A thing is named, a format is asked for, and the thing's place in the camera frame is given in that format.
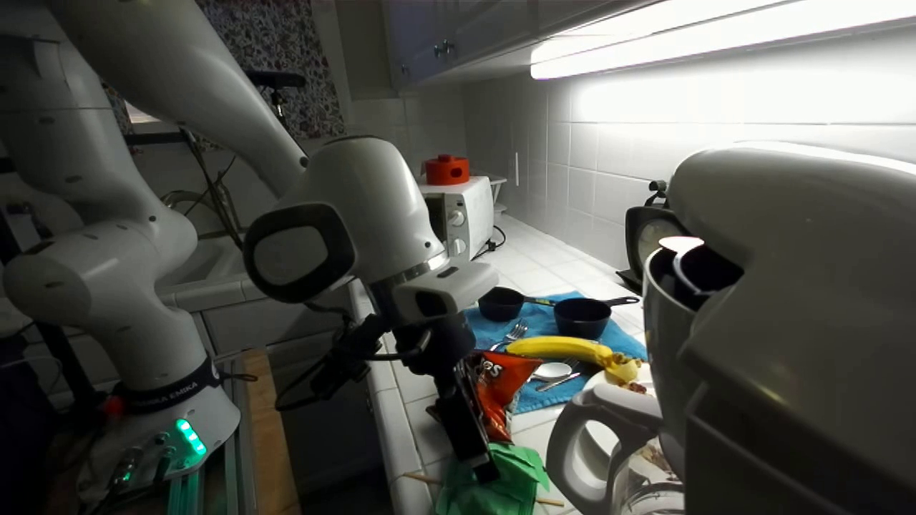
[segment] under-cabinet light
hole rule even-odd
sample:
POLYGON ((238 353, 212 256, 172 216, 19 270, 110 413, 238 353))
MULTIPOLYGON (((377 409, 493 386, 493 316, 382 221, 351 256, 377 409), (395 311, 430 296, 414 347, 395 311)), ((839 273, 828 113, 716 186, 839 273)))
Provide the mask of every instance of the under-cabinet light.
POLYGON ((916 18, 912 0, 663 0, 558 33, 536 45, 528 73, 573 77, 908 18, 916 18))

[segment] white appliance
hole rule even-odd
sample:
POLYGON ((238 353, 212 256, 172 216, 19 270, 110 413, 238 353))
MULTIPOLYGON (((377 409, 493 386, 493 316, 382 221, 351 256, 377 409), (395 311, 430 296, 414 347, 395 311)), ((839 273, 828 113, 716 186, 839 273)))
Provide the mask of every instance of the white appliance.
POLYGON ((475 259, 493 236, 488 177, 468 177, 454 186, 421 184, 435 239, 448 259, 475 259))

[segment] yellow object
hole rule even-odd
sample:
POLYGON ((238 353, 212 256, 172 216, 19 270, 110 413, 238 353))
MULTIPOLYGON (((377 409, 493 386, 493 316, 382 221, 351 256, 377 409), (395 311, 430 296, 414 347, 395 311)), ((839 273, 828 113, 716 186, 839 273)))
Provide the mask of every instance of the yellow object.
POLYGON ((631 383, 639 376, 639 362, 614 356, 597 342, 563 337, 563 334, 541 334, 541 337, 518 337, 507 347, 507 356, 524 359, 550 359, 550 362, 590 362, 604 370, 613 383, 631 383))

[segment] wooden surface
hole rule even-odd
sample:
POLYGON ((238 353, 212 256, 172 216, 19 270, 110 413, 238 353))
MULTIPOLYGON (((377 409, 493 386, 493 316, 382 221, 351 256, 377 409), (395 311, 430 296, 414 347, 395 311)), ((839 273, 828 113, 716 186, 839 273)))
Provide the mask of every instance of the wooden surface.
POLYGON ((282 419, 275 409, 275 379, 268 370, 268 359, 262 353, 249 353, 244 359, 244 367, 246 376, 256 376, 256 380, 249 383, 256 512, 298 515, 298 492, 287 452, 282 419))

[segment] blue object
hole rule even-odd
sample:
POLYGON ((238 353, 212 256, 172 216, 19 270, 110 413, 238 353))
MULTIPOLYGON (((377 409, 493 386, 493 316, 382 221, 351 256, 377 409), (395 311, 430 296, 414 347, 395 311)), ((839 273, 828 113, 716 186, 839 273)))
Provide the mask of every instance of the blue object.
MULTIPOLYGON (((507 324, 485 320, 477 310, 467 310, 463 317, 475 334, 475 347, 488 349, 495 344, 504 344, 504 337, 511 333, 511 324, 524 324, 526 337, 558 334, 556 317, 553 317, 553 304, 567 300, 567 299, 581 299, 581 296, 563 293, 563 296, 546 299, 543 304, 526 300, 520 307, 518 317, 507 320, 507 324)), ((609 347, 619 356, 646 362, 646 347, 639 344, 634 337, 629 337, 614 320, 606 320, 597 344, 609 347)), ((553 386, 553 390, 543 390, 543 393, 538 393, 536 383, 524 383, 516 404, 511 404, 511 413, 520 416, 520 413, 536 413, 536 409, 567 404, 584 390, 587 380, 590 379, 573 379, 573 380, 553 386)))

